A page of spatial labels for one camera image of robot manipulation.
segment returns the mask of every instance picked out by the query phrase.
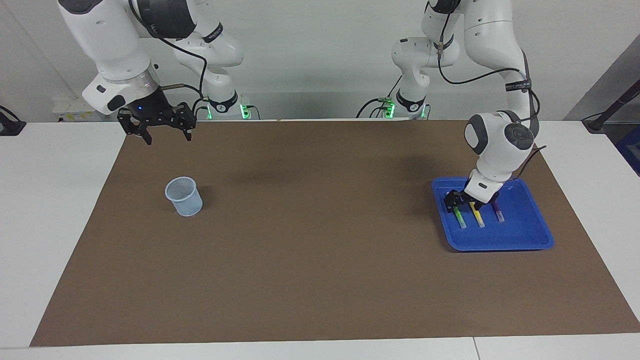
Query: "green marker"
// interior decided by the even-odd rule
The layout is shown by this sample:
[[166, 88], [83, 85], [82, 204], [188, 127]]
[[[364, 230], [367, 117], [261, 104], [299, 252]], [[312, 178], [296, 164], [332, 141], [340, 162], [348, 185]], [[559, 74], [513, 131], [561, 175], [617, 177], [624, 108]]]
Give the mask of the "green marker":
[[466, 229], [467, 223], [465, 223], [465, 219], [462, 218], [462, 213], [460, 213], [460, 209], [458, 209], [457, 206], [453, 208], [453, 213], [456, 214], [456, 218], [458, 219], [458, 223], [460, 223], [460, 227]]

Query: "white table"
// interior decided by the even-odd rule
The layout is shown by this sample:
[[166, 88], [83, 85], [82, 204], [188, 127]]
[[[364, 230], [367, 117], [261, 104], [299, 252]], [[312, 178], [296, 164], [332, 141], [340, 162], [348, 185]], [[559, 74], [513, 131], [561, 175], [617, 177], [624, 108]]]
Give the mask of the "white table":
[[[640, 358], [640, 334], [27, 348], [124, 137], [117, 123], [87, 123], [0, 138], [0, 359]], [[640, 178], [582, 124], [544, 122], [536, 142], [640, 317]]]

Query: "brown mat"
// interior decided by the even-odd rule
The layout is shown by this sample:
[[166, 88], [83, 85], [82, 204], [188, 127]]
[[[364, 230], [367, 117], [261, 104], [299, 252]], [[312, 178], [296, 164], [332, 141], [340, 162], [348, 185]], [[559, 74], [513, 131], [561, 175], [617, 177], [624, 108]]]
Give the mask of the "brown mat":
[[[32, 346], [640, 332], [542, 157], [556, 238], [461, 254], [430, 190], [476, 156], [464, 122], [199, 124], [128, 138]], [[193, 218], [164, 198], [196, 179]]]

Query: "translucent plastic cup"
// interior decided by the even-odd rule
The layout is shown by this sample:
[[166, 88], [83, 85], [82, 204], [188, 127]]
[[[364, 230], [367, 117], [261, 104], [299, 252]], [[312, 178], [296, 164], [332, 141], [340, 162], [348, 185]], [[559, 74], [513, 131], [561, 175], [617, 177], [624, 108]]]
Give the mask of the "translucent plastic cup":
[[164, 196], [173, 203], [178, 214], [184, 217], [192, 217], [202, 209], [202, 198], [196, 182], [190, 177], [171, 180], [164, 189]]

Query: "blue tray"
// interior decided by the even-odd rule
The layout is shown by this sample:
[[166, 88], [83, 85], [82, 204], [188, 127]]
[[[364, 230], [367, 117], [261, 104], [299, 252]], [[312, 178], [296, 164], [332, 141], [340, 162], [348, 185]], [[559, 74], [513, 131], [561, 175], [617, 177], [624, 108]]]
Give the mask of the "blue tray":
[[458, 251], [544, 250], [554, 246], [554, 238], [529, 188], [522, 180], [508, 181], [498, 197], [505, 218], [500, 223], [490, 205], [480, 209], [486, 227], [480, 228], [469, 205], [460, 207], [467, 228], [462, 229], [454, 214], [447, 212], [444, 197], [462, 190], [465, 177], [439, 177], [431, 183], [440, 219], [449, 244]]

